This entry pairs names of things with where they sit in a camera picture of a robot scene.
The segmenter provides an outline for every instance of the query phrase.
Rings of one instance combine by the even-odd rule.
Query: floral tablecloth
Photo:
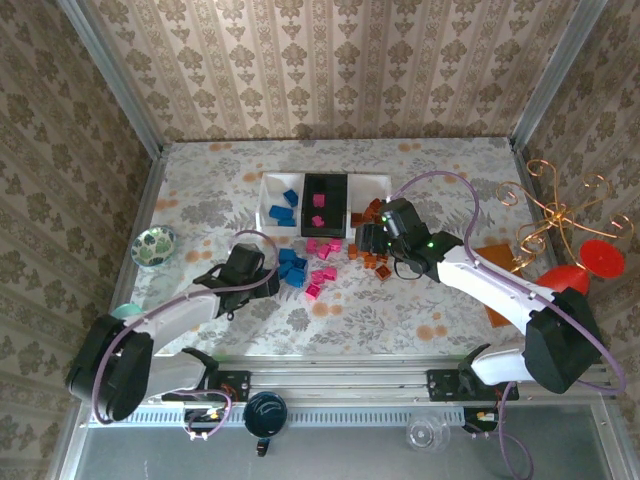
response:
[[[169,225],[179,245],[168,264],[140,269],[132,301],[153,307],[186,288],[191,280],[227,257],[230,237],[255,226],[263,172],[333,171],[382,173],[393,187],[428,170],[449,170],[467,177],[478,190],[482,212],[472,247],[507,242],[531,221],[524,202],[507,208],[495,198],[496,186],[519,181],[505,138],[419,140],[320,140],[187,143],[171,147],[152,219]],[[473,202],[453,177],[424,181],[407,193],[432,232],[462,237]],[[512,327],[494,329],[480,303],[429,279],[381,283],[362,260],[350,261],[346,248],[328,261],[305,254],[301,238],[275,238],[310,262],[309,271],[338,269],[316,302],[304,290],[282,283],[278,295],[257,301],[224,318],[187,332],[163,352],[193,346],[230,355],[460,355],[485,343],[519,335]],[[264,241],[255,242],[272,258]],[[539,259],[525,276],[537,277],[548,265]],[[407,276],[412,273],[402,270]]]

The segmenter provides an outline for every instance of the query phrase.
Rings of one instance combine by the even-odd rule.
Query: gray floor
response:
[[[536,479],[606,480],[588,408],[512,408],[507,431],[529,447]],[[290,428],[265,458],[244,428],[227,428],[207,442],[181,429],[118,428],[89,432],[81,480],[489,480],[511,478],[497,440],[471,440],[455,429],[439,455],[414,452],[401,428]],[[514,463],[524,460],[513,450]]]

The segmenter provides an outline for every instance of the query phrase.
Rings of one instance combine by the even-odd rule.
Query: dark mug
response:
[[[242,420],[249,433],[260,439],[256,453],[259,457],[264,457],[269,448],[270,438],[287,423],[287,404],[276,393],[257,393],[244,407]]]

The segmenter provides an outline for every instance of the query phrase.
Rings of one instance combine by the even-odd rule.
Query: patterned wall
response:
[[[534,158],[560,170],[561,198],[576,204],[589,197],[581,177],[597,172],[613,181],[615,194],[605,204],[578,216],[603,227],[613,212],[623,212],[640,232],[640,2],[611,0],[529,142]],[[543,198],[552,196],[543,185]],[[588,234],[571,236],[579,247]],[[555,239],[556,251],[563,248]],[[607,343],[630,379],[620,399],[640,451],[640,240],[638,234],[617,246],[626,253],[626,274],[596,281],[590,301]]]
[[[43,478],[148,160],[53,1],[0,1],[0,478]]]
[[[92,0],[166,141],[505,136],[576,0]]]

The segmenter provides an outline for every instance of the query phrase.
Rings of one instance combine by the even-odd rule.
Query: green patterned bowl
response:
[[[176,249],[176,234],[169,227],[151,227],[136,237],[131,258],[141,267],[165,263]]]

